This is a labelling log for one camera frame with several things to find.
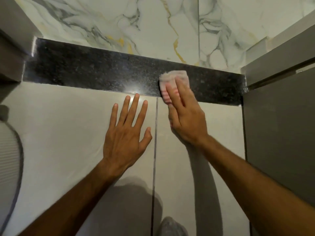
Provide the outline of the person's right hand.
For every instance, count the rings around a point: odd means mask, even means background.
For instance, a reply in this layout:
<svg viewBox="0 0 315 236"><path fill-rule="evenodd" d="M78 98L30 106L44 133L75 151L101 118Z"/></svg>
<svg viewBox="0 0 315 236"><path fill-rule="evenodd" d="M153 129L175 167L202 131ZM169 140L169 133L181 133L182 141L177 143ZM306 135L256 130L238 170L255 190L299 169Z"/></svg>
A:
<svg viewBox="0 0 315 236"><path fill-rule="evenodd" d="M200 147L208 137L205 113L197 104L184 106L179 95L174 93L170 84L166 84L167 92L179 116L179 132L177 134L195 147Z"/></svg>

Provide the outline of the person's left hand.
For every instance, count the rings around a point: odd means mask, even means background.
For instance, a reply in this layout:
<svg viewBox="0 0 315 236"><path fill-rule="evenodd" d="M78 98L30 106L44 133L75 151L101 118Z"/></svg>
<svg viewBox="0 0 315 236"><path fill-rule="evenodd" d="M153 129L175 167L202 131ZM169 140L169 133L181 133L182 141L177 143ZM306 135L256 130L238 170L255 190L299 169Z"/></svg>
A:
<svg viewBox="0 0 315 236"><path fill-rule="evenodd" d="M139 152L139 142L141 141L140 132L146 117L148 101L144 100L136 123L132 126L126 126L125 120L130 109L130 101L131 96L127 95L119 119L116 121L116 127L108 128L105 135L102 163L107 174L111 176L122 175L144 153Z"/></svg>

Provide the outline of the pink striped cleaning cloth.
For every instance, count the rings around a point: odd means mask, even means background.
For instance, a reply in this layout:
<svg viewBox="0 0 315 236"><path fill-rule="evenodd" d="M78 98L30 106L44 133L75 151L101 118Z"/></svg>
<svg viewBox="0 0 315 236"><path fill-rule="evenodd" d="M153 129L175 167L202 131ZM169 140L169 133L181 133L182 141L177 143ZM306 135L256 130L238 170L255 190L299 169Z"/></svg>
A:
<svg viewBox="0 0 315 236"><path fill-rule="evenodd" d="M162 99L164 101L165 104L167 105L171 105L172 101L171 98L167 92L166 89L166 84L170 84L171 87L174 90L174 93L179 95L178 93L178 88L176 85L176 81L175 78L178 77L179 79L182 80L182 82L189 88L190 87L190 83L189 83L189 77L187 75L187 72L185 70L174 70L174 71L170 71L167 73L164 73L162 75L160 75L159 78L159 89L160 89L160 93L162 96Z"/></svg>

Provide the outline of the person's right forearm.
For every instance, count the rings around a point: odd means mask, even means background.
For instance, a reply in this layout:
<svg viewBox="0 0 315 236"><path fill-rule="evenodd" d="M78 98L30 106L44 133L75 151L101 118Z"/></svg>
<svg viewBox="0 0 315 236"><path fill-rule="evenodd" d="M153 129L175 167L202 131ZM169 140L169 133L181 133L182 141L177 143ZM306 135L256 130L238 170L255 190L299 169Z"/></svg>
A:
<svg viewBox="0 0 315 236"><path fill-rule="evenodd" d="M194 139L263 236L315 236L315 208L208 134Z"/></svg>

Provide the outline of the person's left forearm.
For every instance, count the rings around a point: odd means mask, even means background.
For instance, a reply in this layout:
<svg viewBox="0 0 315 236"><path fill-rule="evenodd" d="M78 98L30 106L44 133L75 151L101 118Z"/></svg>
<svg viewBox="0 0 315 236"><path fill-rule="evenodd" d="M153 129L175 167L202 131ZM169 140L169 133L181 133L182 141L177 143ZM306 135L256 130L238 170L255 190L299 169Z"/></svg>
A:
<svg viewBox="0 0 315 236"><path fill-rule="evenodd" d="M134 163L101 160L18 236L75 236L106 190Z"/></svg>

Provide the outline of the black granite ledge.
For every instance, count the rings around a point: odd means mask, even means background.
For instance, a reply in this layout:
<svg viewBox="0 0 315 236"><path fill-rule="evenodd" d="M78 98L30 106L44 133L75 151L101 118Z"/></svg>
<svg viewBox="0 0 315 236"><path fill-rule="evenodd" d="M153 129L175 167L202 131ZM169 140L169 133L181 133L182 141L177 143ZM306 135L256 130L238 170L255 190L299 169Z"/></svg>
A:
<svg viewBox="0 0 315 236"><path fill-rule="evenodd" d="M242 104L245 76L161 59L36 39L25 64L27 82L161 97L159 77L184 70L199 102Z"/></svg>

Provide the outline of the person's grey trousers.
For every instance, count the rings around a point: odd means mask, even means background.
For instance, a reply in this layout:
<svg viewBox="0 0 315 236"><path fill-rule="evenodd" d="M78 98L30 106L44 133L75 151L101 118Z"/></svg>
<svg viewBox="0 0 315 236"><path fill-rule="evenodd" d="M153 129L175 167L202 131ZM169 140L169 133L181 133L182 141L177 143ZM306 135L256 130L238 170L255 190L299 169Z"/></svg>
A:
<svg viewBox="0 0 315 236"><path fill-rule="evenodd" d="M188 232L183 225L168 216L160 223L156 236L188 236Z"/></svg>

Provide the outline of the grey door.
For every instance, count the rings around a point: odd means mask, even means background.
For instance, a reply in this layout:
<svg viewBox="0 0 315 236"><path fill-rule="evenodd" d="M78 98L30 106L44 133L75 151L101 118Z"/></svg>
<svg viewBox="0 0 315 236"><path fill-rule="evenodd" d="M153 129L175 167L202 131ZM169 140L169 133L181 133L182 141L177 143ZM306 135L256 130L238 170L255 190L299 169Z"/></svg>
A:
<svg viewBox="0 0 315 236"><path fill-rule="evenodd" d="M243 96L247 160L315 207L315 68Z"/></svg>

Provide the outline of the white ribbed grey-rimmed object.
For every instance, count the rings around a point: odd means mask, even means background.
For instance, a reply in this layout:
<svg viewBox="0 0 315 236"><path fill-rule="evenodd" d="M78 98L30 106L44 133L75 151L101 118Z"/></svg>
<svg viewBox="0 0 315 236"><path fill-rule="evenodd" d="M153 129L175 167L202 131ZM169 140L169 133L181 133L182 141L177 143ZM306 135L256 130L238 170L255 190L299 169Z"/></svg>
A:
<svg viewBox="0 0 315 236"><path fill-rule="evenodd" d="M23 146L14 127L8 122L9 108L0 105L0 236L14 211L23 175Z"/></svg>

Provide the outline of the grey door frame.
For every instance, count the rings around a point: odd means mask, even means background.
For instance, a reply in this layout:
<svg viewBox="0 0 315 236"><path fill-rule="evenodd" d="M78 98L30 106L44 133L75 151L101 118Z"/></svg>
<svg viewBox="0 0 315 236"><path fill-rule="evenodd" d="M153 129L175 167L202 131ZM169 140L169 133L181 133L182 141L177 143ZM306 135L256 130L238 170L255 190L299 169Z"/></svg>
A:
<svg viewBox="0 0 315 236"><path fill-rule="evenodd" d="M315 24L244 67L247 87L315 60Z"/></svg>

